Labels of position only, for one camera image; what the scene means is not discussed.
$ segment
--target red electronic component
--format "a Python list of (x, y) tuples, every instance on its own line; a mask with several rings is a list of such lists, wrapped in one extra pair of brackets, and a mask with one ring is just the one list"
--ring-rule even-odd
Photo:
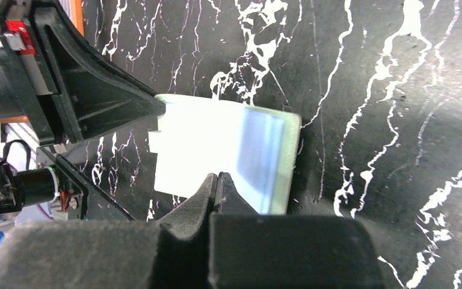
[(72, 194), (67, 193), (65, 191), (61, 192), (61, 208), (63, 209), (63, 212), (66, 212), (66, 210), (68, 210), (71, 197)]
[(20, 54), (22, 55), (34, 55), (36, 54), (36, 49), (34, 49), (34, 45), (32, 44), (31, 36), (27, 31), (25, 24), (21, 20), (6, 20), (6, 26), (10, 32), (19, 33), (20, 38), (25, 45), (25, 50), (21, 50)]

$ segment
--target metal screw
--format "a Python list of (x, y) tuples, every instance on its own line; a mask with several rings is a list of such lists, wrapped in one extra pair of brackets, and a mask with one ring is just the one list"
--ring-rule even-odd
[(73, 197), (70, 199), (70, 202), (68, 203), (68, 205), (72, 208), (72, 209), (77, 209), (77, 207), (79, 206), (79, 202), (77, 201), (77, 198), (76, 197)]

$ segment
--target black marble surface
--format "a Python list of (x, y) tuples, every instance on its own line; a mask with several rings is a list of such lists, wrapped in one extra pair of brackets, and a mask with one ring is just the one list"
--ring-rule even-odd
[[(302, 116), (289, 213), (363, 223), (388, 288), (462, 288), (462, 0), (102, 3), (87, 40), (154, 90)], [(183, 201), (153, 191), (154, 123), (67, 153), (138, 219)]]

